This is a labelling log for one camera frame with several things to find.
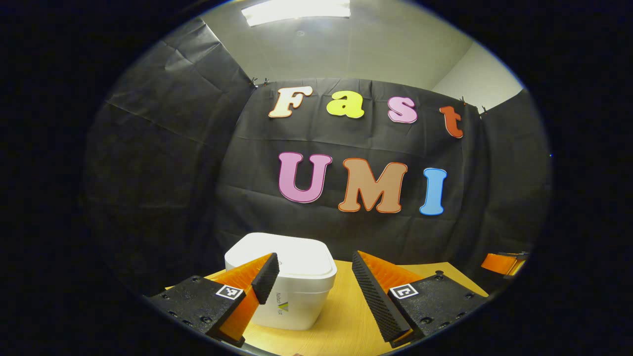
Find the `ceiling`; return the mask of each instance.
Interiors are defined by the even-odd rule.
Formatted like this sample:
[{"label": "ceiling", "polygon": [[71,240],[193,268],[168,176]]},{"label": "ceiling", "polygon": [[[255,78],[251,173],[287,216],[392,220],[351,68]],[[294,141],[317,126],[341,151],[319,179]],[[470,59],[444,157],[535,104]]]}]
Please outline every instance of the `ceiling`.
[{"label": "ceiling", "polygon": [[403,0],[350,0],[349,18],[299,18],[250,27],[230,1],[201,17],[256,82],[373,79],[431,90],[473,40]]}]

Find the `orange object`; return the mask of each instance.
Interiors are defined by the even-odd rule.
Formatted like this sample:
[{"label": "orange object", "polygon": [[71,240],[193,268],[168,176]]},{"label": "orange object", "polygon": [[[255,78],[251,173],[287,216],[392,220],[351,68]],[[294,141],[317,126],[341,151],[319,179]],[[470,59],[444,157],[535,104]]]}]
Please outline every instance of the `orange object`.
[{"label": "orange object", "polygon": [[[509,253],[509,255],[518,256],[517,253]],[[525,260],[519,260],[513,256],[503,256],[488,253],[488,256],[486,256],[486,259],[481,264],[481,267],[506,276],[514,276],[519,271],[519,269],[523,267],[524,263]]]},{"label": "orange object", "polygon": [[376,281],[380,284],[380,287],[385,294],[388,294],[389,288],[402,286],[403,284],[416,282],[422,279],[422,277],[417,274],[378,257],[368,255],[362,251],[359,251],[358,254],[363,261],[365,261],[367,267],[369,267],[369,270],[372,272],[374,278],[376,278]]},{"label": "orange object", "polygon": [[247,289],[248,287],[250,287],[253,279],[255,279],[257,273],[260,272],[261,268],[264,266],[266,261],[268,261],[271,255],[272,253],[269,253],[265,256],[257,258],[256,260],[252,260],[246,264],[224,272],[216,278],[213,278],[212,281],[226,284],[227,286],[235,288]]},{"label": "orange object", "polygon": [[246,293],[246,296],[242,302],[240,302],[229,318],[220,326],[220,332],[235,342],[242,338],[242,334],[244,334],[246,326],[251,321],[253,314],[255,314],[255,310],[257,310],[257,307],[260,304],[257,300],[257,296],[255,296],[252,286],[248,286],[244,292]]}]

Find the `black textured pad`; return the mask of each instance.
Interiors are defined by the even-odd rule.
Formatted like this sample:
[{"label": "black textured pad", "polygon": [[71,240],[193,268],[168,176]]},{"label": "black textured pad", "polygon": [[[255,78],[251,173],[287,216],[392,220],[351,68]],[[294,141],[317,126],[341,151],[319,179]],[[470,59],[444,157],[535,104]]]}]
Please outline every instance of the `black textured pad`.
[{"label": "black textured pad", "polygon": [[352,271],[360,286],[365,301],[372,311],[384,341],[392,341],[411,329],[395,304],[380,287],[369,267],[357,251],[352,256]]},{"label": "black textured pad", "polygon": [[389,298],[397,306],[404,318],[416,326],[416,332],[421,332],[421,337],[448,327],[450,324],[463,320],[465,315],[474,311],[486,302],[487,298],[480,296],[470,289],[460,285],[442,271],[437,274],[408,286],[396,287],[408,289],[401,292],[399,299],[393,290],[389,290]]},{"label": "black textured pad", "polygon": [[243,291],[235,299],[217,295],[224,287],[232,288],[200,276],[192,276],[168,291],[145,298],[164,311],[167,317],[216,337],[220,326],[246,295]]},{"label": "black textured pad", "polygon": [[277,254],[273,252],[272,256],[268,258],[264,266],[261,268],[251,285],[257,300],[260,304],[266,304],[268,295],[273,289],[273,285],[277,280],[279,274],[279,261],[277,260]]}]

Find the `white plastic container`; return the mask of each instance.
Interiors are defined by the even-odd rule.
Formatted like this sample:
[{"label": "white plastic container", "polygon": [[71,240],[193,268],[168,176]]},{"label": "white plastic container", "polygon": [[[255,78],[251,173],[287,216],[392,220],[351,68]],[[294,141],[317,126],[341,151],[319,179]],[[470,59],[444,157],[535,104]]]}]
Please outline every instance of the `white plastic container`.
[{"label": "white plastic container", "polygon": [[226,269],[277,253],[279,275],[266,304],[251,322],[279,329],[307,330],[317,320],[334,285],[336,264],[327,246],[313,239],[254,232],[224,255]]}]

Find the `container lid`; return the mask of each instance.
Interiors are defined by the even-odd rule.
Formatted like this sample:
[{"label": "container lid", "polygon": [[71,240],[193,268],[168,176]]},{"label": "container lid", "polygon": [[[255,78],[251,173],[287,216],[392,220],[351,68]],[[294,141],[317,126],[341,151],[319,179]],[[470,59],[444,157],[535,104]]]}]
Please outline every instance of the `container lid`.
[{"label": "container lid", "polygon": [[286,291],[319,293],[334,285],[337,269],[327,246],[314,239],[253,232],[224,255],[227,270],[271,252],[277,253],[279,275],[275,287]]}]

